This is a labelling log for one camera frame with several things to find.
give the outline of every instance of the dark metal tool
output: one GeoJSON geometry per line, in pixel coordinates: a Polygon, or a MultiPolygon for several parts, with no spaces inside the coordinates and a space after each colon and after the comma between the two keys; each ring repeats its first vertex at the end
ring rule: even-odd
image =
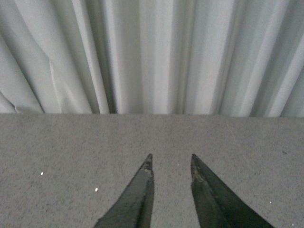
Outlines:
{"type": "Polygon", "coordinates": [[[152,154],[149,154],[117,202],[94,228],[149,228],[154,198],[152,154]]]}
{"type": "Polygon", "coordinates": [[[273,228],[195,154],[191,159],[191,174],[192,194],[202,228],[273,228]]]}

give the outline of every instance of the speckled gray surface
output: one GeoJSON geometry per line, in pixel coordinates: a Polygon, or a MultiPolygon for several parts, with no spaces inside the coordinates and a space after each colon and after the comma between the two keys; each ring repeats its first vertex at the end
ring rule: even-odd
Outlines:
{"type": "Polygon", "coordinates": [[[152,228],[199,227],[192,153],[275,227],[304,227],[303,118],[114,114],[0,115],[0,227],[91,228],[149,153],[152,228]]]}

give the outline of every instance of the curtain fold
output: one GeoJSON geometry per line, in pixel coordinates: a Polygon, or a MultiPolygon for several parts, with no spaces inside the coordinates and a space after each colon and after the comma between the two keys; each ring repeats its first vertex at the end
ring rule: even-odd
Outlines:
{"type": "Polygon", "coordinates": [[[2,0],[0,112],[304,116],[304,1],[2,0]]]}

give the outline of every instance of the white curtain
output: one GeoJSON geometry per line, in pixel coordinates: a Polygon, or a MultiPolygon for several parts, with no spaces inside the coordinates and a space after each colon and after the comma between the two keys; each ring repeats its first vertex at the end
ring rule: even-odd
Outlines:
{"type": "Polygon", "coordinates": [[[304,116],[303,0],[1,0],[0,112],[304,116]]]}

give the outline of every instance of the gray countertop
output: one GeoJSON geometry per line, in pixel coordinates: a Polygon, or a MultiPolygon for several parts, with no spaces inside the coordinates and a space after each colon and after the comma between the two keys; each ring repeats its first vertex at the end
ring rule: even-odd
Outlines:
{"type": "Polygon", "coordinates": [[[304,227],[303,118],[115,114],[0,115],[0,227],[91,228],[149,153],[152,228],[199,227],[192,153],[276,228],[304,227]]]}

